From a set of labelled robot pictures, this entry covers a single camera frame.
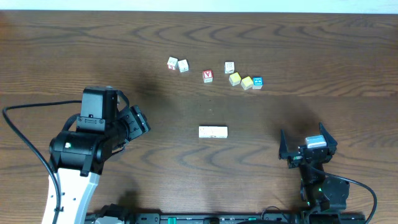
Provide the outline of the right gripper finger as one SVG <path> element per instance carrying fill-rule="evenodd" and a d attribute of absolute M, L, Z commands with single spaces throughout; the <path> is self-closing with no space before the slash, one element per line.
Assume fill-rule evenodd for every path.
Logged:
<path fill-rule="evenodd" d="M 300 152 L 289 152 L 287 147 L 287 142 L 285 138 L 284 130 L 280 130 L 280 146 L 279 146 L 279 159 L 293 159 L 296 156 L 299 156 Z"/>
<path fill-rule="evenodd" d="M 332 135 L 326 130 L 324 125 L 319 122 L 320 134 L 325 138 L 326 146 L 330 152 L 330 155 L 334 155 L 336 152 L 336 147 L 338 145 L 337 141 L 332 137 Z"/>

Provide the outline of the white block orange print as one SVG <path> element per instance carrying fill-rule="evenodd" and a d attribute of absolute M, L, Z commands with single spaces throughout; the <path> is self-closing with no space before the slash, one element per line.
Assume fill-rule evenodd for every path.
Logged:
<path fill-rule="evenodd" d="M 228 137 L 228 127 L 227 126 L 218 126 L 217 127 L 217 136 L 219 138 L 227 138 Z"/>

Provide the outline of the plain white wooden block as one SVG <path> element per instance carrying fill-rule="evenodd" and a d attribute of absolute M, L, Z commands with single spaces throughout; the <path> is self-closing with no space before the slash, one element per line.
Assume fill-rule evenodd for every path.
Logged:
<path fill-rule="evenodd" d="M 199 126 L 198 127 L 198 137 L 199 138 L 207 138 L 210 135 L 210 127 L 209 126 Z"/>

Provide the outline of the white block red globe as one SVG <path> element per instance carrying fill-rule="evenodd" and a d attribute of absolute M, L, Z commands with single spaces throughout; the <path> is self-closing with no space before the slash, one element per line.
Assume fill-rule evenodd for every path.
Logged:
<path fill-rule="evenodd" d="M 207 130 L 208 130 L 208 136 L 210 138 L 217 138 L 219 136 L 218 134 L 219 128 L 217 126 L 209 126 Z"/>

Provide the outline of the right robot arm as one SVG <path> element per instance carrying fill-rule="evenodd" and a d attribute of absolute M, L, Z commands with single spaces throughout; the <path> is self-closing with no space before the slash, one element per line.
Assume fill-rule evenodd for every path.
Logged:
<path fill-rule="evenodd" d="M 287 161 L 288 168 L 298 168 L 302 180 L 302 200 L 320 212 L 346 209 L 349 183 L 326 174 L 323 165 L 330 162 L 336 152 L 337 141 L 319 124 L 320 134 L 305 138 L 305 144 L 289 151 L 284 131 L 280 132 L 279 159 Z"/>

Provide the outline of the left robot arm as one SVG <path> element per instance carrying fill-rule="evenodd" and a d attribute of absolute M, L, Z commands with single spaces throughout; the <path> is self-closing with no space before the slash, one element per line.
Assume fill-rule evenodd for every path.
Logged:
<path fill-rule="evenodd" d="M 148 132 L 138 106 L 82 106 L 51 140 L 51 173 L 43 223 L 84 223 L 104 163 Z"/>

